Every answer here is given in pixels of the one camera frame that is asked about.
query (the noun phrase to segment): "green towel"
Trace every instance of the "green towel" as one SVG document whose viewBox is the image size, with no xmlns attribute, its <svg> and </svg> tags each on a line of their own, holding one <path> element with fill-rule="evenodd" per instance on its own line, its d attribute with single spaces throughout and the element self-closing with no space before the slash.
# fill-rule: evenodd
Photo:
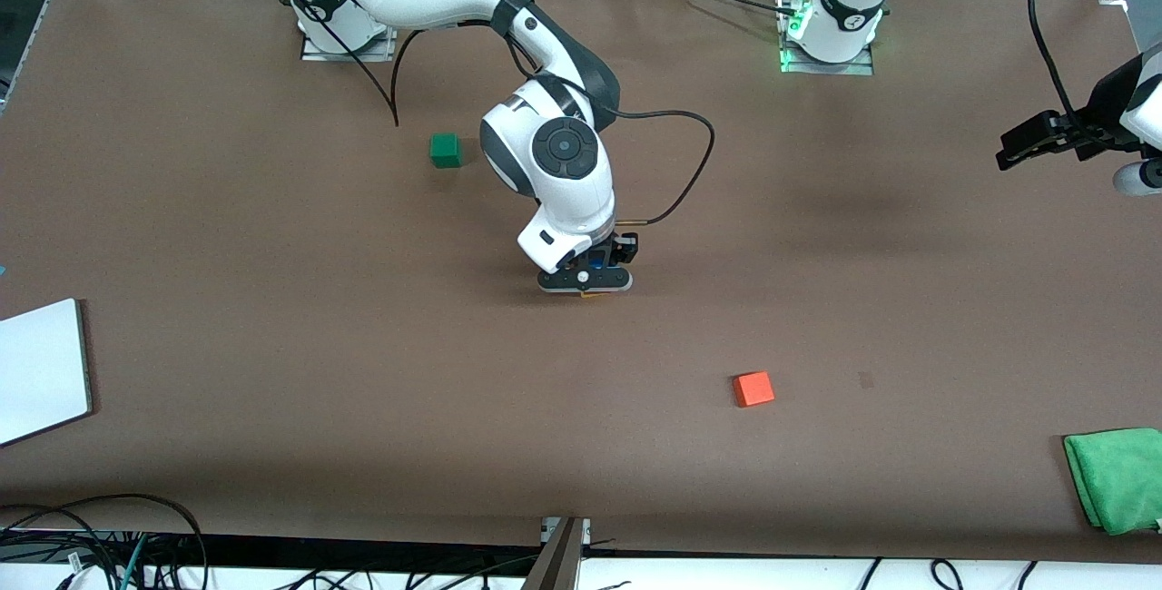
<svg viewBox="0 0 1162 590">
<path fill-rule="evenodd" d="M 1066 437 L 1066 458 L 1090 524 L 1109 535 L 1162 528 L 1162 433 L 1104 430 Z"/>
</svg>

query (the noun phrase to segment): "black band on robot arm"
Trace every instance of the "black band on robot arm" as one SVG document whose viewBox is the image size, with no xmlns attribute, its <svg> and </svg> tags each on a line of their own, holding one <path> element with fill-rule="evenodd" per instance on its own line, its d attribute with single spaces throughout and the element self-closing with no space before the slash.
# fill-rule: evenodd
<svg viewBox="0 0 1162 590">
<path fill-rule="evenodd" d="M 839 0 L 820 0 L 823 8 L 839 23 L 840 31 L 860 31 L 869 20 L 875 19 L 883 2 L 868 8 L 855 8 L 846 6 Z"/>
<path fill-rule="evenodd" d="M 508 39 L 508 31 L 512 24 L 512 19 L 519 14 L 519 8 L 511 12 L 510 19 L 508 19 L 508 22 L 503 27 L 500 27 L 503 16 L 498 19 L 497 14 L 508 14 L 510 7 L 516 6 L 519 1 L 501 0 L 490 21 L 497 35 L 503 36 L 505 39 Z M 573 36 L 568 35 L 568 31 L 565 31 L 552 19 L 548 19 L 548 15 L 536 2 L 529 0 L 521 8 L 528 8 L 529 14 L 533 15 L 541 27 L 557 36 L 557 41 L 560 41 L 565 48 L 565 52 L 568 52 L 569 59 L 576 66 L 578 73 L 581 74 L 581 82 L 584 85 L 584 89 L 587 93 L 593 94 L 594 98 L 597 98 L 600 106 L 593 107 L 594 130 L 602 131 L 605 127 L 610 127 L 614 120 L 617 120 L 617 115 L 607 110 L 607 107 L 608 109 L 617 110 L 617 107 L 622 102 L 622 85 L 618 82 L 614 71 L 610 70 L 609 65 L 605 65 L 605 62 L 601 57 L 595 56 L 595 53 L 589 51 L 589 48 L 584 48 L 584 45 L 578 43 Z"/>
<path fill-rule="evenodd" d="M 507 39 L 509 33 L 511 31 L 512 22 L 516 20 L 516 15 L 518 15 L 523 8 L 531 6 L 531 3 L 532 0 L 501 0 L 498 6 L 496 6 L 493 10 L 493 19 L 490 21 L 493 31 L 501 35 L 502 39 Z"/>
</svg>

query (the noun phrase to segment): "orange block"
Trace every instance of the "orange block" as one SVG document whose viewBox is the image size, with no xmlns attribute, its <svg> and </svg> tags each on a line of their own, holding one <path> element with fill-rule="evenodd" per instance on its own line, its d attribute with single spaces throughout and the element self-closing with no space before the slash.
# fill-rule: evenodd
<svg viewBox="0 0 1162 590">
<path fill-rule="evenodd" d="M 734 398 L 743 409 L 765 404 L 775 398 L 775 390 L 770 388 L 770 377 L 767 370 L 747 372 L 747 374 L 734 377 Z"/>
</svg>

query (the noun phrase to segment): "green cube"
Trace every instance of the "green cube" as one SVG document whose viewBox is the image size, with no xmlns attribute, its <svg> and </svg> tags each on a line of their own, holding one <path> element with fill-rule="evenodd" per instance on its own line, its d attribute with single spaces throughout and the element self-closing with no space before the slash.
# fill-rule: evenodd
<svg viewBox="0 0 1162 590">
<path fill-rule="evenodd" d="M 428 146 L 432 165 L 437 168 L 459 168 L 464 160 L 460 157 L 460 139 L 456 135 L 432 135 Z"/>
</svg>

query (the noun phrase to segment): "table surface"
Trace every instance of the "table surface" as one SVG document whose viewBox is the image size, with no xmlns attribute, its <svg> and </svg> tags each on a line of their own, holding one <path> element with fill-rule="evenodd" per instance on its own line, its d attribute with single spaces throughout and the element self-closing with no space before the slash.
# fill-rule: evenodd
<svg viewBox="0 0 1162 590">
<path fill-rule="evenodd" d="M 521 80 L 488 29 L 415 41 L 394 128 L 275 0 L 52 0 L 0 120 L 0 318 L 81 297 L 96 415 L 0 451 L 0 496 L 151 491 L 222 533 L 528 544 L 584 515 L 631 549 L 1162 560 L 1084 523 L 1061 452 L 1162 423 L 1156 208 L 1113 193 L 1125 156 L 997 172 L 1056 106 L 1024 0 L 891 0 L 871 78 L 780 73 L 770 16 L 730 2 L 538 2 L 624 110 L 718 128 L 617 297 L 536 289 L 532 202 L 471 138 Z M 1134 53 L 1125 15 L 1039 3 L 1082 103 Z M 603 138 L 638 217 L 705 135 Z M 754 369 L 777 400 L 734 408 Z"/>
</svg>

